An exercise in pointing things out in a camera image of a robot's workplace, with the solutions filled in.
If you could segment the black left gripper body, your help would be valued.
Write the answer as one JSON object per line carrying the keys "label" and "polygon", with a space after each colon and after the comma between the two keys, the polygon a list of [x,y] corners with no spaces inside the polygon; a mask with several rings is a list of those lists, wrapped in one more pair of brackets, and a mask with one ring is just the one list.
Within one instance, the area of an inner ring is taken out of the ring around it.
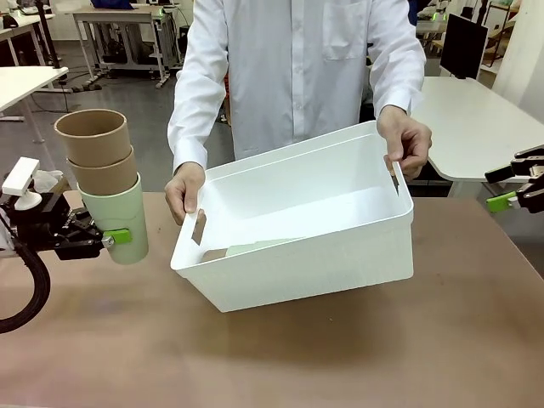
{"label": "black left gripper body", "polygon": [[69,217],[70,205],[65,197],[57,193],[42,193],[42,201],[29,210],[16,210],[15,199],[6,203],[6,213],[19,240],[37,252],[52,250]]}

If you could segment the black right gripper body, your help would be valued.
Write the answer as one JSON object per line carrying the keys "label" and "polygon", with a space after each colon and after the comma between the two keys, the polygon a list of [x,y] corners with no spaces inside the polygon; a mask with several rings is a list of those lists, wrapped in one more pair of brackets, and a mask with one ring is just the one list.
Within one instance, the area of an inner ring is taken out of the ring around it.
{"label": "black right gripper body", "polygon": [[539,146],[528,159],[530,166],[529,187],[525,191],[525,207],[530,213],[543,211],[543,146]]}

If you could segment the person's left hand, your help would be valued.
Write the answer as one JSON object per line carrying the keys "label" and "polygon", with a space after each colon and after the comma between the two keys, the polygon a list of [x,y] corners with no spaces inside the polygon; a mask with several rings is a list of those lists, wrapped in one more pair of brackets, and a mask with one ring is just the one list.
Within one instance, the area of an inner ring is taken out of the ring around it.
{"label": "person's left hand", "polygon": [[406,179],[417,178],[428,161],[432,132],[399,107],[386,105],[377,118],[377,131],[386,142],[389,171],[398,162]]}

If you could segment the person's right hand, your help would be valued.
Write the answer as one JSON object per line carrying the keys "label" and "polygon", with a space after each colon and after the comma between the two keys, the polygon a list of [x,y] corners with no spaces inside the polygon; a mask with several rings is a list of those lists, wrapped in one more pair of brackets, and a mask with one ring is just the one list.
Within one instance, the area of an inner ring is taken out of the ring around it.
{"label": "person's right hand", "polygon": [[198,163],[188,161],[180,165],[165,186],[165,199],[175,223],[181,226],[187,214],[197,210],[198,193],[206,180],[205,171]]}

